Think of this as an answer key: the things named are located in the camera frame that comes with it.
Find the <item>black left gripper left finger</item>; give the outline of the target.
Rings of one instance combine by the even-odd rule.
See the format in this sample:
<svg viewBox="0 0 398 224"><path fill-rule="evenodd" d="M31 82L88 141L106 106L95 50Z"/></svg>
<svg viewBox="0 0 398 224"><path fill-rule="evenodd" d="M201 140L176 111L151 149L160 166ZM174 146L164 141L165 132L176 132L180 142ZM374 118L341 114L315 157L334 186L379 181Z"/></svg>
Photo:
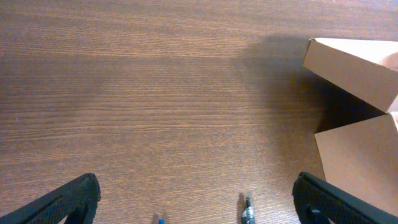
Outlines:
<svg viewBox="0 0 398 224"><path fill-rule="evenodd" d="M101 199L92 173L83 174L27 205L1 217L2 224L92 224Z"/></svg>

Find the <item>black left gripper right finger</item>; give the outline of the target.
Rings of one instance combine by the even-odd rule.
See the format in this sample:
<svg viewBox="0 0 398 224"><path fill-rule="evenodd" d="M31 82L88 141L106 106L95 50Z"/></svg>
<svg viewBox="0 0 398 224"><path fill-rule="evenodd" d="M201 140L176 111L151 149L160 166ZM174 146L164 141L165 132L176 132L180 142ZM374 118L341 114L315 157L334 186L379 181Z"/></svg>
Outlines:
<svg viewBox="0 0 398 224"><path fill-rule="evenodd" d="M301 223L397 224L397 217L308 173L299 173L292 189Z"/></svg>

